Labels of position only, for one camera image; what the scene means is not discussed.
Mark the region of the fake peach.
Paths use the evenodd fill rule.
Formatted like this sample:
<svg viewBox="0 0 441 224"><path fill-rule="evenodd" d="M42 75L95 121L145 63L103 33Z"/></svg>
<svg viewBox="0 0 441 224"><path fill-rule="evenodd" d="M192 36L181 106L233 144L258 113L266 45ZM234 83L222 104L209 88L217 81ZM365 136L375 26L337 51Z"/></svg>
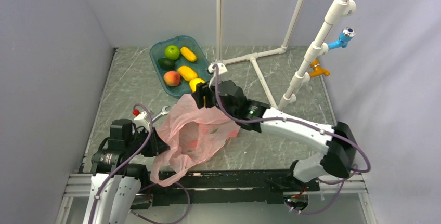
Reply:
<svg viewBox="0 0 441 224"><path fill-rule="evenodd" d="M163 80L167 86L176 87L180 84L181 75L176 71L168 71L164 74Z"/></svg>

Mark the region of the pink plastic bag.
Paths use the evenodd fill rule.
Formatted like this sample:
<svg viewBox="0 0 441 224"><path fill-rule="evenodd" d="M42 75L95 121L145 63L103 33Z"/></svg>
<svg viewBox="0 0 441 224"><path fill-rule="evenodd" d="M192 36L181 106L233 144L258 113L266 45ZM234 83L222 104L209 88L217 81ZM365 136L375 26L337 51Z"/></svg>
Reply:
<svg viewBox="0 0 441 224"><path fill-rule="evenodd" d="M178 182L192 167L211 159L240 127L216 107L198 109L190 94L173 105L157 128L169 150L156 156L150 180L167 187Z"/></svg>

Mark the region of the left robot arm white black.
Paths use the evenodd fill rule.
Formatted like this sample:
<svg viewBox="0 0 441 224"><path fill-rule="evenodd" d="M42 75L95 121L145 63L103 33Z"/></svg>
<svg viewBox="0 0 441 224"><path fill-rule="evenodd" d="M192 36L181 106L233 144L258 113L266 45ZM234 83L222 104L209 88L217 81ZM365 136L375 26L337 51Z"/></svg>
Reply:
<svg viewBox="0 0 441 224"><path fill-rule="evenodd" d="M151 184L137 156L155 157L169 149L148 120L114 120L92 156L91 185L83 223L125 223L137 195Z"/></svg>

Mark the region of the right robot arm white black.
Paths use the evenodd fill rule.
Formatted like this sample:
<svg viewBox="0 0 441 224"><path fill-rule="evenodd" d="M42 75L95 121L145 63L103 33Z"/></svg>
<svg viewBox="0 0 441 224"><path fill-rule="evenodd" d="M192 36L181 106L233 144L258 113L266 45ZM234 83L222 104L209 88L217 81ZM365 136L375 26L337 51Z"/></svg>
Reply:
<svg viewBox="0 0 441 224"><path fill-rule="evenodd" d="M292 190L299 190L324 175L350 177L356 142L347 124L318 124L283 113L266 103L248 99L231 80L218 85L198 83L191 95L199 109L217 107L242 129L292 139L316 150L316 155L292 163L286 177Z"/></svg>

